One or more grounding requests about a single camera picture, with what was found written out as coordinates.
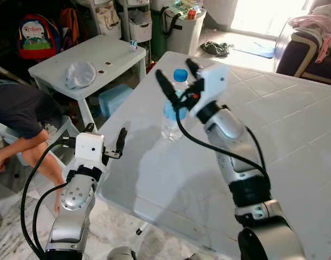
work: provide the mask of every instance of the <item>blue mat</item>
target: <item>blue mat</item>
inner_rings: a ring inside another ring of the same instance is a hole
[[[274,45],[261,44],[258,42],[244,42],[244,43],[234,44],[234,50],[258,55],[268,59],[273,58],[275,55]]]

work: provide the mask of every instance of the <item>dark shirt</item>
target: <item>dark shirt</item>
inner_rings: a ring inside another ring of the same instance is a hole
[[[32,86],[0,79],[0,123],[30,139],[43,129],[39,122],[57,129],[62,114],[52,97]]]

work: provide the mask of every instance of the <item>white table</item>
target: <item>white table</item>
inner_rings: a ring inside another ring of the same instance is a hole
[[[182,138],[163,140],[165,96],[154,73],[169,76],[185,68],[186,55],[168,52],[99,133],[114,148],[121,127],[128,129],[120,160],[109,162],[98,196],[195,245],[239,259],[241,226],[213,151]],[[206,66],[212,61],[196,58]],[[220,97],[257,135],[281,205],[309,259],[331,256],[331,86],[230,66]],[[191,134],[207,141],[198,120]]]
[[[144,48],[132,52],[127,42],[105,35],[98,35],[76,45],[52,58],[29,69],[39,88],[48,91],[52,88],[70,98],[77,100],[83,122],[94,122],[86,103],[86,97],[114,80],[132,65],[139,63],[140,80],[146,76]],[[97,70],[93,83],[82,89],[69,89],[65,85],[65,69],[72,63],[89,61]]]

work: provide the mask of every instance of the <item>wall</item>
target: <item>wall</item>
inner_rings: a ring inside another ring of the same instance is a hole
[[[204,7],[209,16],[217,23],[218,27],[229,27],[235,12],[238,0],[204,0]],[[211,25],[211,19],[207,19],[205,25]]]

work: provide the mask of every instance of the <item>red backpack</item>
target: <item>red backpack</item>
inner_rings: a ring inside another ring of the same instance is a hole
[[[57,25],[41,15],[26,15],[20,21],[18,33],[18,52],[23,59],[47,59],[60,52]]]

